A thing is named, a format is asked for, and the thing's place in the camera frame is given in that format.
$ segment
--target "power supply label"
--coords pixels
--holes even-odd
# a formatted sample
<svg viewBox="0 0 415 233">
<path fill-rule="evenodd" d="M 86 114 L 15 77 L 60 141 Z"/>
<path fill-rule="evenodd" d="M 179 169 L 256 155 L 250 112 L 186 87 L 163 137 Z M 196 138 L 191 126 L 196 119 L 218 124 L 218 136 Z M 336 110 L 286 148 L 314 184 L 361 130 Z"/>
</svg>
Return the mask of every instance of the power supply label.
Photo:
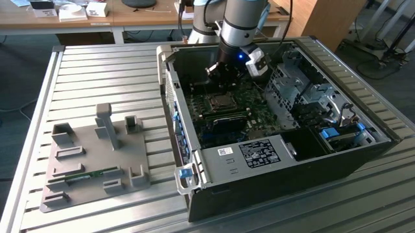
<svg viewBox="0 0 415 233">
<path fill-rule="evenodd" d="M 280 161 L 268 139 L 239 145 L 250 168 L 264 166 Z"/>
</svg>

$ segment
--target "white container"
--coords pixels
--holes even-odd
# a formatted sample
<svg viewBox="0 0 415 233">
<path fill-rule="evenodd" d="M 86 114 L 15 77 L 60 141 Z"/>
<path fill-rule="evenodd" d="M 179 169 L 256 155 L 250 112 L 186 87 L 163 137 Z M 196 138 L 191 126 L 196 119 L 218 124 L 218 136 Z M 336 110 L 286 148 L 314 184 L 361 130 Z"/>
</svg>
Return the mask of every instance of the white container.
<svg viewBox="0 0 415 233">
<path fill-rule="evenodd" d="M 55 16 L 58 16 L 55 9 L 42 9 L 42 10 L 34 9 L 34 13 L 35 13 L 36 17 L 55 17 Z"/>
<path fill-rule="evenodd" d="M 86 9 L 79 5 L 63 5 L 59 8 L 59 21 L 71 22 L 79 20 L 88 20 Z"/>
<path fill-rule="evenodd" d="M 104 2 L 90 2 L 87 6 L 87 15 L 91 17 L 107 17 L 108 7 Z"/>
</svg>

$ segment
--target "white box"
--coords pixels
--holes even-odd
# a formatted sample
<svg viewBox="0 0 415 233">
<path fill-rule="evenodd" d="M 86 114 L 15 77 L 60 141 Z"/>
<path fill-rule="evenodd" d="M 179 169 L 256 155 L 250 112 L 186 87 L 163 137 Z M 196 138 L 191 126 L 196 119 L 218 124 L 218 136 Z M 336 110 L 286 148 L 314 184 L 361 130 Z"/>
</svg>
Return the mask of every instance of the white box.
<svg viewBox="0 0 415 233">
<path fill-rule="evenodd" d="M 91 17 L 107 17 L 108 7 L 104 2 L 90 2 L 87 6 L 87 15 Z"/>
<path fill-rule="evenodd" d="M 43 10 L 36 10 L 34 9 L 35 16 L 36 17 L 54 17 L 58 16 L 56 10 L 55 9 L 43 9 Z"/>
<path fill-rule="evenodd" d="M 82 7 L 82 10 L 75 13 L 59 10 L 59 21 L 60 22 L 71 22 L 71 21 L 79 21 L 79 20 L 88 20 L 84 7 Z"/>
</svg>

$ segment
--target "wooden desk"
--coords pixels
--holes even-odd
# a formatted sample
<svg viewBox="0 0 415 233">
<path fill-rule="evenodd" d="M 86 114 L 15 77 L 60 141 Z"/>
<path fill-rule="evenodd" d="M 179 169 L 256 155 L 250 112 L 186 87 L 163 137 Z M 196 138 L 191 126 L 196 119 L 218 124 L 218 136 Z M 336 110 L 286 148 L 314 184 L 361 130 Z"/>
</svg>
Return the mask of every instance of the wooden desk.
<svg viewBox="0 0 415 233">
<path fill-rule="evenodd" d="M 176 25 L 178 13 L 174 2 L 174 0 L 158 0 L 154 7 L 134 12 L 134 8 L 126 6 L 120 0 L 114 0 L 115 26 Z M 267 18 L 268 23 L 287 20 L 288 16 L 280 13 L 270 13 Z M 183 24 L 192 24 L 192 20 L 183 20 Z"/>
<path fill-rule="evenodd" d="M 59 17 L 36 18 L 35 13 L 27 11 L 27 6 L 18 7 L 11 0 L 0 0 L 0 29 L 38 29 L 38 28 L 79 28 L 91 27 L 96 23 L 114 24 L 112 1 L 107 0 L 110 14 L 107 17 L 90 17 L 88 20 L 59 22 Z"/>
<path fill-rule="evenodd" d="M 27 11 L 27 7 L 18 7 L 11 0 L 0 0 L 0 35 L 112 32 L 115 43 L 123 44 L 124 31 L 178 28 L 174 0 L 158 0 L 154 8 L 140 9 L 136 12 L 122 3 L 122 0 L 106 2 L 110 7 L 107 17 L 90 17 L 88 20 L 62 23 L 58 17 L 36 18 L 35 14 Z M 268 15 L 266 26 L 276 27 L 275 36 L 282 34 L 287 20 L 288 16 L 279 13 Z M 183 28 L 192 28 L 192 20 L 183 20 Z"/>
</svg>

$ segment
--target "desk leg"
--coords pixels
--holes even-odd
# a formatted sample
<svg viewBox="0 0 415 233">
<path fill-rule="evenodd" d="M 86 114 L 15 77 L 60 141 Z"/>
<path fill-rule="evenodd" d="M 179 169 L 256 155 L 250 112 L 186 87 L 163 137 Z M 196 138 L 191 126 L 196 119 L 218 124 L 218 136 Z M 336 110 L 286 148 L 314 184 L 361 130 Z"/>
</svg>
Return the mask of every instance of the desk leg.
<svg viewBox="0 0 415 233">
<path fill-rule="evenodd" d="M 275 38 L 282 38 L 283 37 L 284 30 L 287 28 L 287 24 L 288 24 L 288 22 L 284 22 L 284 21 L 278 23 L 278 26 L 275 28 L 272 37 L 275 37 Z"/>
<path fill-rule="evenodd" d="M 124 44 L 123 32 L 124 32 L 123 26 L 112 27 L 112 34 L 115 37 L 115 43 L 116 44 Z"/>
</svg>

